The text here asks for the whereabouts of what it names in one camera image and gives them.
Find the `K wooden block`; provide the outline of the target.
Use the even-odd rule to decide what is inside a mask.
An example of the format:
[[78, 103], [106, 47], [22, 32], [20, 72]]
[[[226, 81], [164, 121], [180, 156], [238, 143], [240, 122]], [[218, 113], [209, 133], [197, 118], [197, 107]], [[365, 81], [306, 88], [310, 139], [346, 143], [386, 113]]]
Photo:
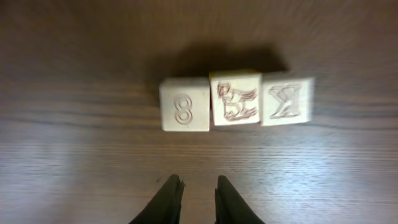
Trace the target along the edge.
[[283, 73], [263, 75], [261, 125], [309, 122], [312, 119], [314, 88], [313, 77], [293, 77]]

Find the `green V wooden block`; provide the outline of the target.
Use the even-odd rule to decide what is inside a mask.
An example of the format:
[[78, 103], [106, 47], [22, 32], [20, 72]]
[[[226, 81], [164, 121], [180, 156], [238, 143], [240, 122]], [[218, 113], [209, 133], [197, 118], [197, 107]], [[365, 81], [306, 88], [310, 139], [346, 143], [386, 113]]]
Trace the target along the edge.
[[258, 123], [261, 80], [262, 74], [254, 70], [211, 72], [209, 81], [214, 125]]

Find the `blue-sided wooden block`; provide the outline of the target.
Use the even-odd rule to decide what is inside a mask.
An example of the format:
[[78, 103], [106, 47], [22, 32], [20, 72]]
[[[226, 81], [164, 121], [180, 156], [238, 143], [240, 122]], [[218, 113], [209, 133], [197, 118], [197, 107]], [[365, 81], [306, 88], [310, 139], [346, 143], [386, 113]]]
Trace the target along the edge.
[[167, 78], [159, 87], [162, 129], [210, 130], [210, 84], [207, 78]]

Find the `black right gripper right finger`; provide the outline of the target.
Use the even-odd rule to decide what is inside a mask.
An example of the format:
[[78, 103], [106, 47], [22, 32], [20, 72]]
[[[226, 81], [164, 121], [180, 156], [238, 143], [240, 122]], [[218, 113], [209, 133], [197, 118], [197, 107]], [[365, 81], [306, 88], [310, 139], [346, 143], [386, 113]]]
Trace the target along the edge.
[[216, 224], [264, 224], [224, 175], [218, 177], [215, 207]]

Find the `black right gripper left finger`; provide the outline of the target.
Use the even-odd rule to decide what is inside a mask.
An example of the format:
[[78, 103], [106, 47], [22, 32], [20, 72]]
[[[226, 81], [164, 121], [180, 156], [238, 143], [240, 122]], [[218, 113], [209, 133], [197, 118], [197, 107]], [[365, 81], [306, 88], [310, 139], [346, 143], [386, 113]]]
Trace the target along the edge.
[[179, 224], [184, 188], [179, 176], [171, 175], [129, 224]]

